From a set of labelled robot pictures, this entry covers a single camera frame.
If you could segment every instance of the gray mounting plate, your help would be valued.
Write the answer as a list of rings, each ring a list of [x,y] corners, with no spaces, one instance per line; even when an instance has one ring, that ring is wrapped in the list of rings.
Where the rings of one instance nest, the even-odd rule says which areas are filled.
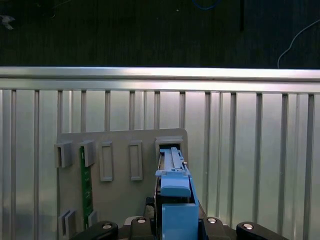
[[[187,132],[182,128],[59,135],[55,146],[58,215],[75,211],[76,231],[83,231],[79,149],[84,146],[85,164],[91,171],[93,209],[97,213],[91,221],[108,220],[122,226],[126,218],[142,216],[146,197],[155,192],[159,145],[163,144],[179,144],[188,161]],[[59,236],[68,238],[61,229]]]

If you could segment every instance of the corrugated metal wall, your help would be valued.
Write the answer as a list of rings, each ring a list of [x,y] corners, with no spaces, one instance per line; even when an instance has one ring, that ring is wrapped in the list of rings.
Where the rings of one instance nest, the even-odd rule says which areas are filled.
[[[319,83],[113,81],[0,80],[2,239],[56,239],[57,134],[159,128],[186,128],[209,215],[320,239]]]

